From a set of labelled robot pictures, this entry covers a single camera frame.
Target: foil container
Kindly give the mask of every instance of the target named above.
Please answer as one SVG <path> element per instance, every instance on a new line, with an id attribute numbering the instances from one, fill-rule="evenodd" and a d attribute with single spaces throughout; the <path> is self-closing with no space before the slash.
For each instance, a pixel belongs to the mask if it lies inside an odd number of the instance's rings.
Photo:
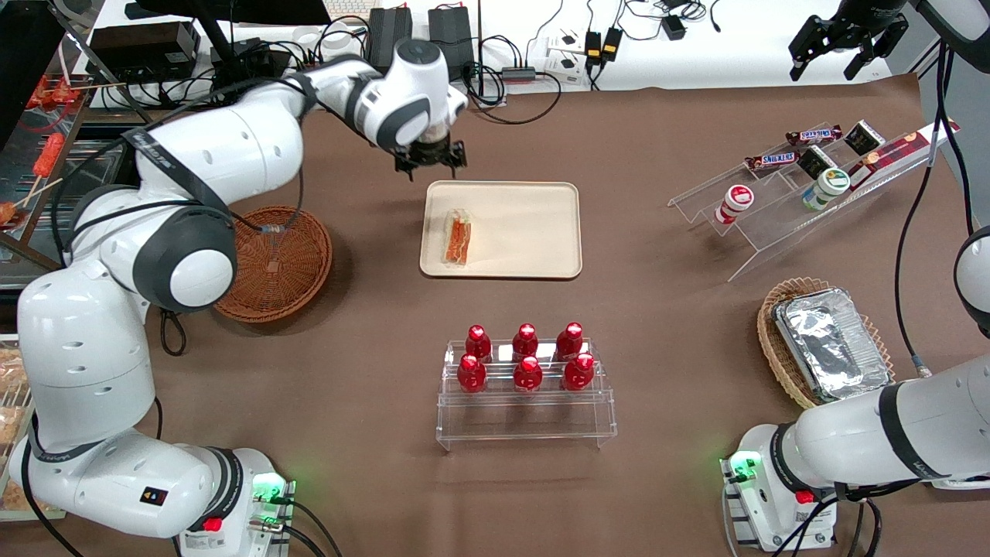
<path id="1" fill-rule="evenodd" d="M 773 318 L 812 392 L 822 402 L 893 383 L 849 293 L 829 288 L 773 307 Z"/>

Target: clear acrylic display rack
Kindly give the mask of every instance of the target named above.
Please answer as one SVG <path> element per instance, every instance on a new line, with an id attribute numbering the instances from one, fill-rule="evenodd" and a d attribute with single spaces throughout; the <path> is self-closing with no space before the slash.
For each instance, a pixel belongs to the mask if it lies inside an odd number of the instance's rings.
<path id="1" fill-rule="evenodd" d="M 437 401 L 437 442 L 450 450 L 455 441 L 499 439 L 594 439 L 601 447 L 618 433 L 612 386 L 594 343 L 584 339 L 582 351 L 595 357 L 595 378 L 584 390 L 562 390 L 564 364 L 553 361 L 554 339 L 541 339 L 537 359 L 544 380 L 534 392 L 516 392 L 512 374 L 512 341 L 492 341 L 492 362 L 485 364 L 487 386 L 463 392 L 457 366 L 463 341 L 446 346 Z"/>
<path id="2" fill-rule="evenodd" d="M 828 122 L 823 122 L 812 130 L 831 128 Z M 845 140 L 838 140 L 819 148 L 828 155 L 838 167 L 849 171 L 862 157 L 850 147 Z M 794 147 L 786 143 L 760 154 L 774 155 L 786 151 L 807 151 L 809 147 Z M 671 199 L 668 207 L 677 207 L 688 222 L 694 223 L 704 218 L 719 234 L 725 236 L 734 228 L 752 246 L 754 253 L 731 276 L 732 281 L 742 273 L 750 271 L 759 265 L 770 261 L 789 251 L 812 232 L 835 222 L 836 219 L 853 210 L 870 205 L 879 192 L 885 191 L 882 186 L 901 174 L 922 165 L 927 157 L 917 161 L 877 180 L 868 180 L 856 191 L 851 191 L 832 201 L 824 211 L 813 211 L 804 205 L 801 196 L 812 185 L 812 178 L 797 165 L 789 165 L 777 171 L 750 170 L 746 165 L 738 165 L 701 185 L 686 191 Z M 722 204 L 726 191 L 733 185 L 742 184 L 753 192 L 753 205 L 736 219 L 736 222 L 725 225 L 715 218 L 715 210 Z"/>

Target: red and white cup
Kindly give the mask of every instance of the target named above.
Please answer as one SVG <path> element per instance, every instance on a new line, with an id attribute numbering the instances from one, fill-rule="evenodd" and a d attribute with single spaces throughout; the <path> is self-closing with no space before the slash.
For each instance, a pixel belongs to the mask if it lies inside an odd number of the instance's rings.
<path id="1" fill-rule="evenodd" d="M 715 218 L 722 224 L 736 222 L 736 217 L 752 205 L 752 190 L 744 185 L 734 185 L 726 192 L 722 205 L 715 209 Z"/>

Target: wicker basket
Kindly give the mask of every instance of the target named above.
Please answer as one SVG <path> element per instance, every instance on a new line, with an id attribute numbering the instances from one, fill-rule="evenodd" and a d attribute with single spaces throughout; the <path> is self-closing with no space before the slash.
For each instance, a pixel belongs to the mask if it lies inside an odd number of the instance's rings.
<path id="1" fill-rule="evenodd" d="M 257 224 L 285 224 L 295 207 L 262 207 L 245 215 Z M 280 234 L 259 234 L 237 223 L 238 274 L 214 307 L 245 323 L 285 317 L 306 305 L 330 273 L 327 228 L 306 211 Z"/>
<path id="2" fill-rule="evenodd" d="M 770 369 L 773 370 L 773 375 L 776 376 L 777 381 L 784 387 L 784 390 L 791 395 L 791 398 L 794 398 L 803 408 L 811 408 L 822 404 L 822 402 L 819 402 L 812 394 L 811 388 L 808 387 L 805 381 L 804 374 L 801 373 L 797 362 L 794 361 L 794 356 L 791 354 L 790 348 L 788 348 L 787 343 L 784 341 L 784 337 L 781 336 L 780 330 L 777 329 L 776 323 L 773 322 L 773 306 L 781 300 L 811 294 L 826 288 L 830 288 L 829 284 L 817 278 L 791 278 L 785 280 L 766 295 L 766 299 L 759 308 L 759 314 L 756 317 L 756 332 L 759 335 L 759 344 L 763 348 L 763 355 L 766 356 L 767 362 L 770 363 Z M 894 377 L 894 370 L 890 364 L 890 355 L 887 354 L 887 348 L 883 345 L 883 341 L 880 340 L 880 333 L 877 332 L 873 323 L 870 323 L 869 317 L 862 314 L 859 317 L 862 318 L 863 325 L 866 326 L 870 337 L 873 338 L 873 342 L 876 343 L 876 347 L 880 350 L 880 355 L 887 365 L 890 376 Z"/>

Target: keyboard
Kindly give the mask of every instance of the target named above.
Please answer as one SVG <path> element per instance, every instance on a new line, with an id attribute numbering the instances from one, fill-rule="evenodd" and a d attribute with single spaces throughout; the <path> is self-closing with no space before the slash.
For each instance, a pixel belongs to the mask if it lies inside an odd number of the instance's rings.
<path id="1" fill-rule="evenodd" d="M 378 7 L 378 0 L 323 0 L 330 19 L 343 16 L 358 16 L 365 20 L 371 15 L 371 8 Z"/>

